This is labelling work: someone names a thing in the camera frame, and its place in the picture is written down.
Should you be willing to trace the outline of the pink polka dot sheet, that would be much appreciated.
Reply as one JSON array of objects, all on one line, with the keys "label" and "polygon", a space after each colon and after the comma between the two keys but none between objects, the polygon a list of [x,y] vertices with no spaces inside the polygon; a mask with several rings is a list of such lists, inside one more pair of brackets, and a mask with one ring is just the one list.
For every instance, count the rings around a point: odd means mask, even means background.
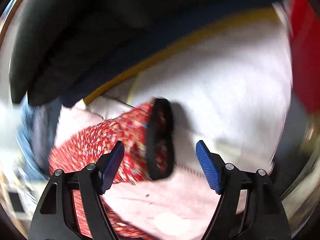
[{"label": "pink polka dot sheet", "polygon": [[[123,237],[200,239],[219,196],[209,188],[195,144],[236,148],[226,162],[271,169],[291,101],[292,70],[286,27],[258,22],[205,38],[108,89],[88,105],[103,117],[68,140],[59,139],[51,171],[73,172],[97,161],[122,140],[126,154],[116,182],[102,197]],[[145,168],[151,104],[165,98],[174,116],[172,175],[151,181]]]}]

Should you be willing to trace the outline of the red curtain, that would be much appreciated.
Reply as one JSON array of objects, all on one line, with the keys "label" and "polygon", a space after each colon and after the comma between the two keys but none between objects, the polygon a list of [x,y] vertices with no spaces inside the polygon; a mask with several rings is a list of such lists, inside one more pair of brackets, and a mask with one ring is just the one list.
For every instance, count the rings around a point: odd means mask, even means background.
[{"label": "red curtain", "polygon": [[319,16],[308,0],[293,0],[290,37],[293,91],[310,113],[319,112]]}]

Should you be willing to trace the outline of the red floral quilted jacket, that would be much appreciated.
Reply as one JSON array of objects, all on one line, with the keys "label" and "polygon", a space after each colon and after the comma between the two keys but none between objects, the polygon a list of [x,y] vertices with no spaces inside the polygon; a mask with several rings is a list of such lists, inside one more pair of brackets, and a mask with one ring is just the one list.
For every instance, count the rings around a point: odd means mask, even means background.
[{"label": "red floral quilted jacket", "polygon": [[169,100],[154,98],[76,132],[49,155],[49,171],[91,173],[99,194],[113,184],[168,178],[174,169],[174,119]]}]

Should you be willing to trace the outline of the dark hanging clothes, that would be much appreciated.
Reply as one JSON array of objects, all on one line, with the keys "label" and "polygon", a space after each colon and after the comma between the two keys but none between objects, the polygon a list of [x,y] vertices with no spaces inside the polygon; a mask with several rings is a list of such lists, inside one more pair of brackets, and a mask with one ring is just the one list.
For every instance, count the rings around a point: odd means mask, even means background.
[{"label": "dark hanging clothes", "polygon": [[12,51],[11,101],[72,107],[136,64],[234,12],[281,0],[27,0]]}]

